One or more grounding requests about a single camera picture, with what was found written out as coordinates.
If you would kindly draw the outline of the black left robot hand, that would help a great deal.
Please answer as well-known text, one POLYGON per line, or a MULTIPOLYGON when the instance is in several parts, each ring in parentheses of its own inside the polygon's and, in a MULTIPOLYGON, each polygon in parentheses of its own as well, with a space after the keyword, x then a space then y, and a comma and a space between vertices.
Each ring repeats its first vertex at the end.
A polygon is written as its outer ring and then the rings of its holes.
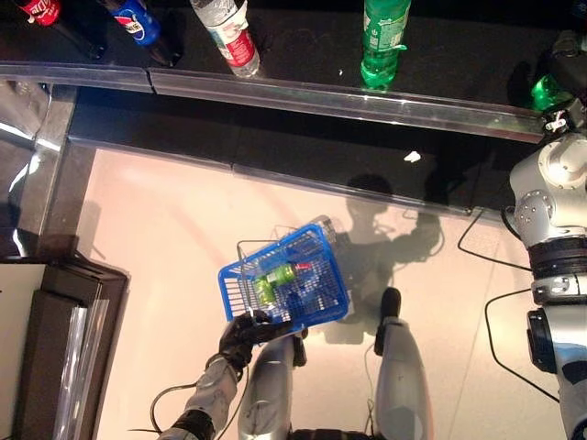
POLYGON ((218 355, 227 361, 237 381, 240 381, 244 368, 252 359, 255 345, 270 342, 293 331, 292 322, 273 322, 262 310, 245 312, 227 325, 218 343, 218 355))

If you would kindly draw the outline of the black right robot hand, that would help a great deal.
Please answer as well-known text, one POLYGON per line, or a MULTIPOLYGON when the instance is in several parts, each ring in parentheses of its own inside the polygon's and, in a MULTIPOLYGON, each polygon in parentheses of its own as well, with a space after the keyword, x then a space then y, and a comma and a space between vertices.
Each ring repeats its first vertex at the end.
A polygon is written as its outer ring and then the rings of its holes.
POLYGON ((567 92, 586 105, 586 50, 582 43, 585 34, 573 30, 562 31, 553 44, 549 56, 549 73, 567 92))

